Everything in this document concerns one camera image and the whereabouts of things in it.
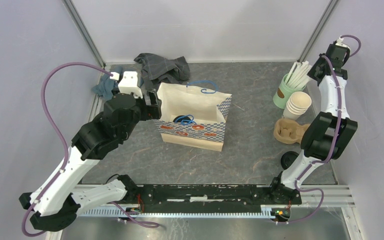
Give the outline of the printed paper takeout bag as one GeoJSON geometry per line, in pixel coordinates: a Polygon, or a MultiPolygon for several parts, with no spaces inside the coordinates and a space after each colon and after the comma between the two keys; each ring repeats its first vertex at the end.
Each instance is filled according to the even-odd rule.
{"type": "Polygon", "coordinates": [[[162,101],[162,115],[154,124],[165,143],[222,151],[232,102],[230,93],[220,92],[216,84],[206,89],[196,82],[161,83],[157,96],[162,101]],[[192,115],[195,124],[173,122],[181,115],[192,115]]]}

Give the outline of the black plastic cup lid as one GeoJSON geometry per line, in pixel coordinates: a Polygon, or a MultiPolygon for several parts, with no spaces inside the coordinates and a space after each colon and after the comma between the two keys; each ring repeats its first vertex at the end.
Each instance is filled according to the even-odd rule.
{"type": "Polygon", "coordinates": [[[179,115],[174,118],[173,120],[174,123],[179,123],[183,126],[190,125],[190,124],[195,124],[194,122],[194,117],[190,114],[188,115],[179,115]]]}

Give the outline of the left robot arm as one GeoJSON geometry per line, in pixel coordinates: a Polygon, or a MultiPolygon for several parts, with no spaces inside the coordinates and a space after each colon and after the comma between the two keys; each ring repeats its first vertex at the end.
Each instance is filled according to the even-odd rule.
{"type": "Polygon", "coordinates": [[[73,137],[65,157],[45,183],[34,192],[21,194],[24,222],[30,222],[37,235],[58,232],[98,206],[136,201],[138,187],[127,175],[89,190],[74,189],[89,170],[130,137],[138,122],[158,120],[161,103],[154,89],[141,97],[117,93],[108,100],[103,111],[73,137]]]}

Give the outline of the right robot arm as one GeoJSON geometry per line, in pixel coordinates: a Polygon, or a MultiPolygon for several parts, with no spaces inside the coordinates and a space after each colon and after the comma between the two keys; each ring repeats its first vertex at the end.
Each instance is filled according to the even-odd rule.
{"type": "Polygon", "coordinates": [[[318,167],[338,159],[358,129],[346,108],[345,87],[348,72],[342,67],[350,49],[331,43],[307,74],[317,81],[321,94],[321,111],[309,125],[300,144],[301,152],[285,153],[291,165],[272,180],[269,199],[275,204],[293,201],[300,196],[302,182],[318,167]]]}

